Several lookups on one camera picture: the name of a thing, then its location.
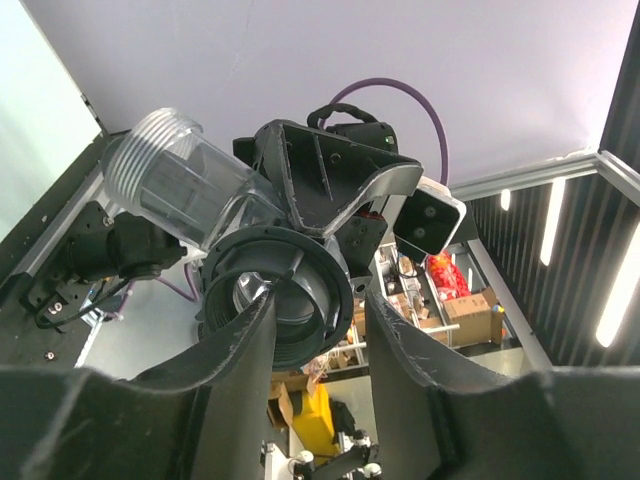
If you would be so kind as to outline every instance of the fluorescent light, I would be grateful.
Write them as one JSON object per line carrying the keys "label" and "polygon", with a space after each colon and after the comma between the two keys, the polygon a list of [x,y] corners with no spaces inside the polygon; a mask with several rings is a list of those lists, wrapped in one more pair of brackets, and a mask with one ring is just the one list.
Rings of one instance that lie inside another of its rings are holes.
{"label": "fluorescent light", "polygon": [[596,330],[596,339],[603,347],[611,345],[616,338],[639,279],[640,224],[636,226],[636,231],[631,238]]}
{"label": "fluorescent light", "polygon": [[549,210],[547,211],[547,223],[544,227],[544,237],[542,238],[542,249],[540,249],[540,261],[549,265],[553,242],[558,231],[560,221],[560,210],[562,209],[562,198],[564,197],[565,178],[559,177],[553,181],[551,187],[551,197],[549,199]]}
{"label": "fluorescent light", "polygon": [[500,194],[500,206],[506,212],[511,204],[511,190],[504,189]]}

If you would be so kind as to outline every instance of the purple cable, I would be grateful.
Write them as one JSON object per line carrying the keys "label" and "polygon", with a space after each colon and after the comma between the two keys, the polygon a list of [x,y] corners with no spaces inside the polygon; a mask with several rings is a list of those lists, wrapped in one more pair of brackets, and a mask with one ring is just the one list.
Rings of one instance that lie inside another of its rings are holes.
{"label": "purple cable", "polygon": [[198,301],[198,299],[195,296],[190,295],[189,293],[185,292],[184,290],[182,290],[180,287],[175,286],[173,283],[169,282],[168,280],[165,280],[162,277],[158,277],[156,278],[156,281],[160,282],[161,284],[169,287],[171,290],[173,290],[174,292],[176,292],[178,295],[180,295],[181,297],[183,297],[184,299],[195,303]]}
{"label": "purple cable", "polygon": [[133,293],[133,286],[136,284],[136,282],[131,282],[129,285],[127,285],[127,289],[124,291],[124,298],[122,299],[122,303],[120,304],[120,306],[118,307],[118,310],[116,310],[115,312],[108,312],[106,315],[109,318],[119,318],[122,316],[122,312],[124,311],[124,307],[127,305],[127,302],[129,301],[129,298],[131,297],[131,294]]}
{"label": "purple cable", "polygon": [[[414,100],[416,100],[420,105],[422,105],[422,108],[424,108],[425,111],[429,114],[429,117],[433,122],[433,126],[435,127],[436,134],[438,136],[438,143],[440,144],[440,158],[442,160],[442,166],[441,166],[441,172],[440,172],[440,183],[443,185],[446,185],[447,183],[449,183],[449,147],[447,146],[447,136],[444,132],[444,126],[440,121],[440,117],[438,116],[436,109],[433,108],[433,105],[431,105],[429,100],[427,100],[425,96],[422,95],[418,90],[416,90],[410,85],[407,85],[404,82],[401,82],[399,80],[394,80],[393,78],[374,77],[374,78],[367,78],[365,80],[360,80],[359,82],[349,85],[348,87],[340,91],[340,93],[338,93],[335,97],[333,97],[333,99],[331,100],[331,103],[338,103],[347,95],[350,95],[356,90],[360,90],[361,88],[365,88],[365,87],[395,88],[397,90],[400,90],[401,92],[406,93],[407,95],[412,97]],[[320,121],[320,123],[318,124],[320,129],[324,130],[325,123],[326,123],[326,119]]]}
{"label": "purple cable", "polygon": [[[191,269],[189,268],[188,263],[184,264],[184,276],[187,279],[187,284],[189,285],[189,290],[191,290],[191,295],[185,292],[184,290],[182,290],[180,287],[175,286],[173,283],[169,282],[168,280],[165,280],[162,277],[158,277],[156,278],[156,280],[162,283],[163,285],[166,285],[167,287],[169,287],[171,290],[173,290],[174,292],[176,292],[178,295],[185,298],[186,300],[192,303],[196,303],[198,300],[200,300],[200,295],[198,294],[198,289],[196,288],[195,281],[193,279],[193,273],[191,272]],[[124,293],[124,298],[122,299],[122,303],[118,307],[118,310],[116,310],[115,312],[107,313],[108,317],[119,318],[122,316],[124,307],[127,305],[127,302],[129,301],[129,297],[131,297],[131,293],[133,292],[133,286],[135,284],[136,282],[131,282],[129,285],[127,285],[127,289]]]}
{"label": "purple cable", "polygon": [[184,278],[187,279],[187,284],[189,285],[189,290],[191,290],[191,295],[195,298],[195,301],[200,300],[200,294],[198,293],[198,288],[196,287],[196,282],[193,279],[193,271],[189,267],[188,263],[184,264]]}

